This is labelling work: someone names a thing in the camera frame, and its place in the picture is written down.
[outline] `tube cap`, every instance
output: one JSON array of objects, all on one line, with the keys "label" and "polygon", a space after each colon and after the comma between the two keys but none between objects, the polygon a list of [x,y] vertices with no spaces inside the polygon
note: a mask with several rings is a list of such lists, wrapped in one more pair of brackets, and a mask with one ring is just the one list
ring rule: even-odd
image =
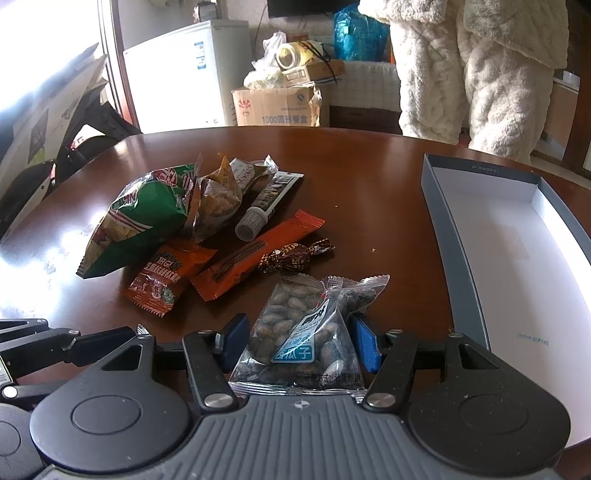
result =
[{"label": "tube cap", "polygon": [[252,242],[267,224],[267,218],[257,210],[247,210],[234,232],[243,242]]}]

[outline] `seed packet label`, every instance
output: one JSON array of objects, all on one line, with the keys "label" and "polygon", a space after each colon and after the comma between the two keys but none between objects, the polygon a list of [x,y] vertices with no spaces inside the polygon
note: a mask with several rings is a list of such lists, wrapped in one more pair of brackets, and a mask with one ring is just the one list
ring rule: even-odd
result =
[{"label": "seed packet label", "polygon": [[309,364],[314,361],[314,333],[324,320],[328,302],[328,299],[325,300],[315,311],[302,318],[272,358],[272,363]]}]

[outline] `brown table surface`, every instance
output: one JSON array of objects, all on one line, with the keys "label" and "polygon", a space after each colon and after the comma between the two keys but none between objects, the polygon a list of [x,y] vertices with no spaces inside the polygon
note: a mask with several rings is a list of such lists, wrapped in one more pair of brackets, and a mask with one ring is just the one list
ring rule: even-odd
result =
[{"label": "brown table surface", "polygon": [[[306,175],[277,209],[270,226],[304,209],[326,220],[318,236],[335,245],[333,257],[318,258],[317,278],[361,279],[390,274],[387,289],[370,310],[380,328],[402,328],[425,340],[443,339],[452,314],[437,241],[421,190],[423,155],[436,153],[529,167],[462,147],[345,129],[240,127],[167,132],[130,137],[107,151],[49,195],[0,245],[0,317],[45,318],[51,327],[83,334],[142,323],[159,341],[177,341],[196,329],[221,327],[236,312],[253,322],[277,281],[255,274],[216,301],[204,303],[190,287],[165,318],[155,317],[120,295],[142,265],[102,278],[82,280],[76,269],[95,225],[131,180],[156,168],[206,157],[203,173],[219,165],[220,152],[243,160],[271,154],[282,170]],[[591,192],[541,173],[591,232]],[[245,198],[248,204],[255,191]],[[233,225],[204,243],[223,255],[241,242]],[[25,382],[75,374],[59,365]],[[566,478],[591,472],[591,444],[568,450],[559,464]]]}]

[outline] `fluffy white pajamas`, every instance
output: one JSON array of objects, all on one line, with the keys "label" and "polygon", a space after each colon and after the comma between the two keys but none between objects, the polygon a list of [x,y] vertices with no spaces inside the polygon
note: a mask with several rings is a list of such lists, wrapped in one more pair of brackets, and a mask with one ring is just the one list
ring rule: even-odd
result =
[{"label": "fluffy white pajamas", "polygon": [[470,148],[528,164],[554,68],[566,63],[563,6],[564,0],[362,0],[362,13],[390,24],[403,134],[456,144],[467,115]]}]

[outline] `brown candy wrapper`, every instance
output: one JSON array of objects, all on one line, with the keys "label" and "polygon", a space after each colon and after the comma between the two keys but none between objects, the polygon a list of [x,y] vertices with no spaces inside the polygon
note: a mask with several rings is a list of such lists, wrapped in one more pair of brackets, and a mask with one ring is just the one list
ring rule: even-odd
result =
[{"label": "brown candy wrapper", "polygon": [[299,273],[310,266],[310,260],[316,255],[321,255],[334,250],[327,238],[305,247],[302,244],[289,244],[273,250],[262,256],[259,262],[259,270],[263,273],[273,273],[278,270]]}]

